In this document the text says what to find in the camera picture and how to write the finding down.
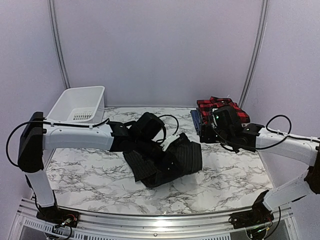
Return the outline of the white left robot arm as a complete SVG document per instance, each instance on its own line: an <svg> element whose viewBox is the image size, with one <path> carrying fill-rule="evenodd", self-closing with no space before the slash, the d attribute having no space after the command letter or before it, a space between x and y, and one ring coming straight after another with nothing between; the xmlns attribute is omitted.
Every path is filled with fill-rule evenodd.
<svg viewBox="0 0 320 240"><path fill-rule="evenodd" d="M144 155L162 154L154 137L165 130L164 122L145 112L137 121L126 123L105 120L95 124L49 122L42 112L35 112L23 124L17 164L26 175L44 215L53 223L63 219L63 211L56 206L43 164L43 151L58 148L98 149L108 152L138 151Z"/></svg>

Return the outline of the black pinstripe long sleeve shirt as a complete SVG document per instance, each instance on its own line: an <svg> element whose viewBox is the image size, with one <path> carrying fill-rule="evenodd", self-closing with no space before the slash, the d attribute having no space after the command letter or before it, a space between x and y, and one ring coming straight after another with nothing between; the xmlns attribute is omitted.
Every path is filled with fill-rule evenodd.
<svg viewBox="0 0 320 240"><path fill-rule="evenodd" d="M159 162L143 158L135 150L124 152L125 161L131 168L134 180L147 188L156 188L183 177L197 173L203 168L202 149L197 142L189 140L185 133L170 144Z"/></svg>

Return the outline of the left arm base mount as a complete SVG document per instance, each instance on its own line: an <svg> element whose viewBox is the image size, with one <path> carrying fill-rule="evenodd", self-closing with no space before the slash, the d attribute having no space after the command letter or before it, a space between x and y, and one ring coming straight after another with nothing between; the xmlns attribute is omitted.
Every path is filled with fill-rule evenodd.
<svg viewBox="0 0 320 240"><path fill-rule="evenodd" d="M66 225L72 228L76 228L79 222L80 213L78 211L63 209L59 207L45 207L41 208L37 212L36 218L53 223L55 225L61 225L66 220L70 220Z"/></svg>

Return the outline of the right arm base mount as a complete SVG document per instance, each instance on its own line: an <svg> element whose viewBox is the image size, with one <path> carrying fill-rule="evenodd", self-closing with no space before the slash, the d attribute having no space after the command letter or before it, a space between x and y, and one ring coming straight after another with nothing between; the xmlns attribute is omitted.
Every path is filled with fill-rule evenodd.
<svg viewBox="0 0 320 240"><path fill-rule="evenodd" d="M234 229L241 229L270 223L274 220L274 215L270 211L262 212L257 209L234 212L230 215L228 222Z"/></svg>

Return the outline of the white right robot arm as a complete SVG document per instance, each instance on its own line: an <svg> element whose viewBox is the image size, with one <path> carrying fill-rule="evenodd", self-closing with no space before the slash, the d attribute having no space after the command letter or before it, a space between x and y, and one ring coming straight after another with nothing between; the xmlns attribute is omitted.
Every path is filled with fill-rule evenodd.
<svg viewBox="0 0 320 240"><path fill-rule="evenodd" d="M309 194L320 193L320 141L314 137L294 135L290 130L273 130L268 125L244 124L231 106L212 110L208 120L204 119L198 109L193 110L191 116L202 143L220 144L233 153L241 149L271 153L308 166L302 175L277 188L266 190L257 197L247 214L252 224L260 223L267 213L277 207Z"/></svg>

